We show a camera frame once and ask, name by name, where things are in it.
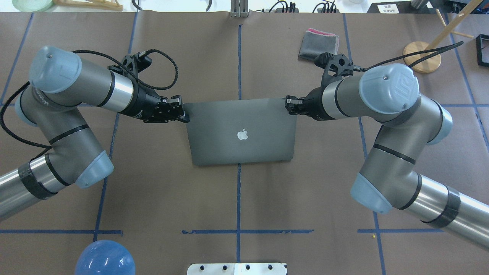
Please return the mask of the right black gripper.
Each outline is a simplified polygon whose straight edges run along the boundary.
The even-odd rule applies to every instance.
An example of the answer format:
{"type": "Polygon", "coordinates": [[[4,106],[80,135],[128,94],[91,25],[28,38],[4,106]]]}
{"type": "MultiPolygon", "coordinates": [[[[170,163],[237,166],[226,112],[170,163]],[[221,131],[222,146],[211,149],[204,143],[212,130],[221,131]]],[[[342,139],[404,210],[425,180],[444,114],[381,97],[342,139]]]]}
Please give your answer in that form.
{"type": "Polygon", "coordinates": [[[322,103],[323,89],[313,89],[305,97],[286,96],[286,109],[289,115],[305,115],[317,121],[325,121],[325,110],[322,103]]]}

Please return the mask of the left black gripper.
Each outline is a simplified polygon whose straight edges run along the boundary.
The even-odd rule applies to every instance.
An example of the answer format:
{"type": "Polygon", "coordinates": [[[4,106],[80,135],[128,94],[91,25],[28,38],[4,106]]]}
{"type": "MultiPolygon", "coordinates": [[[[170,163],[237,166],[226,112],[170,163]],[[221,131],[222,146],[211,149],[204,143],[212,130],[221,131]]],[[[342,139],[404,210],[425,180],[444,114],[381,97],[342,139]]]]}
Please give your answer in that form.
{"type": "Polygon", "coordinates": [[[121,114],[143,120],[144,123],[190,122],[190,115],[183,110],[180,95],[167,98],[147,87],[138,87],[134,91],[129,105],[121,114]]]}

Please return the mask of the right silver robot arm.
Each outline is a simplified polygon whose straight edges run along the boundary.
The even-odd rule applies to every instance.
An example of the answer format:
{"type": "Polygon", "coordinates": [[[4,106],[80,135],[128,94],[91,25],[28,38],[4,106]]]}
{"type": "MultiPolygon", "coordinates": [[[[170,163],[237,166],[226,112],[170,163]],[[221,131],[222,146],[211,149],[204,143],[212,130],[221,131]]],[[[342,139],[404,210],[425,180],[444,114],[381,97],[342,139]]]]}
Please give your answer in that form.
{"type": "Polygon", "coordinates": [[[351,196],[368,209],[386,214],[404,210],[433,228],[488,250],[488,205],[414,171],[426,146],[451,131],[451,114],[421,94],[404,64],[377,66],[361,76],[325,81],[306,97],[287,96],[290,115],[317,121],[370,117],[381,124],[358,172],[351,196]]]}

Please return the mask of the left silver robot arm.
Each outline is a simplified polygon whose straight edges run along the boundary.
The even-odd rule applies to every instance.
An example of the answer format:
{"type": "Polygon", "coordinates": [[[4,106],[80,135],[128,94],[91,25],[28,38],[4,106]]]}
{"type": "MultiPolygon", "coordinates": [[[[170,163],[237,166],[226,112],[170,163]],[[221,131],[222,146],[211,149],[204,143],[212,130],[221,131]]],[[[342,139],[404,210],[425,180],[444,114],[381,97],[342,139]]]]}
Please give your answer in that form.
{"type": "Polygon", "coordinates": [[[25,123],[38,127],[48,145],[21,139],[5,125],[10,136],[44,152],[1,176],[1,221],[47,200],[72,184],[88,188],[112,174],[114,166],[78,107],[88,104],[145,123],[188,123],[181,96],[160,96],[160,87],[139,79],[152,64],[149,49],[126,55],[103,68],[80,57],[81,50],[67,52],[42,47],[34,57],[29,80],[9,99],[25,123]]]}

